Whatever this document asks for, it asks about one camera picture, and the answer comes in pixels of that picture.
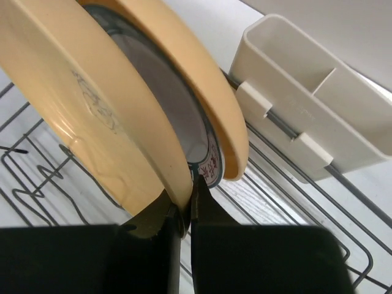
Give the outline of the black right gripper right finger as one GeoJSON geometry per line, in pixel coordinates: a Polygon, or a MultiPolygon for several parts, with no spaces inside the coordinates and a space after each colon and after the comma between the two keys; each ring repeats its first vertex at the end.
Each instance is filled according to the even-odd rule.
{"type": "Polygon", "coordinates": [[[337,239],[311,225],[243,225],[202,176],[191,198],[195,293],[353,293],[337,239]]]}

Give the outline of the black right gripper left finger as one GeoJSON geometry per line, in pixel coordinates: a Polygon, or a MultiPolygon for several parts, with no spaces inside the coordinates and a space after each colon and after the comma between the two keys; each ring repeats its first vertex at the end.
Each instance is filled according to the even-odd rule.
{"type": "Polygon", "coordinates": [[[124,224],[1,229],[2,293],[177,293],[179,209],[162,193],[124,224]]]}

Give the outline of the yellow shallow plate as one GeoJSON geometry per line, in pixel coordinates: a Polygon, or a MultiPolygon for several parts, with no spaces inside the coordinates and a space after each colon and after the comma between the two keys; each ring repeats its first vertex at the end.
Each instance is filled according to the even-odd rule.
{"type": "Polygon", "coordinates": [[[2,1],[1,68],[131,214],[192,179],[175,131],[124,53],[76,1],[2,1]]]}

